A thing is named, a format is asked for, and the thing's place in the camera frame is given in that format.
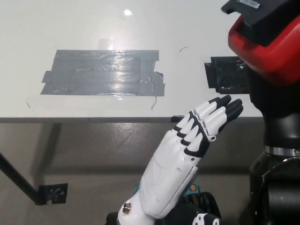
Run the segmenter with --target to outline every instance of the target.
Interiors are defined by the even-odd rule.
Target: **floor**
[[[1,153],[33,184],[68,183],[67,203],[36,206],[0,172],[1,225],[103,225],[131,197],[171,123],[0,124]],[[263,123],[228,125],[199,165],[199,182],[226,224],[249,201],[248,167],[263,149]]]

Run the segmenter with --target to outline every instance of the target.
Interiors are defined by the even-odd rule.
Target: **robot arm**
[[[190,111],[168,131],[150,160],[138,192],[118,213],[120,225],[154,225],[177,204],[195,178],[210,142],[243,111],[240,99],[215,98]]]

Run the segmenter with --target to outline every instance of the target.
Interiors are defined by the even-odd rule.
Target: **white table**
[[[1,0],[0,120],[169,121],[204,100],[204,62],[234,56],[227,33],[238,15],[225,15],[226,0]],[[99,44],[100,39],[111,45]],[[164,74],[165,96],[45,96],[44,73],[58,49],[159,50],[155,71]],[[243,117],[260,117],[248,95]]]

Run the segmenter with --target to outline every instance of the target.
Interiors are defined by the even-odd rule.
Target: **robotic hand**
[[[215,98],[190,111],[168,131],[150,160],[138,192],[118,213],[119,225],[154,225],[175,207],[195,178],[210,142],[243,111],[242,101]]]

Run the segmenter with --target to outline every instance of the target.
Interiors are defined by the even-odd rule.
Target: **duct tape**
[[[164,96],[156,50],[57,50],[41,95]]]

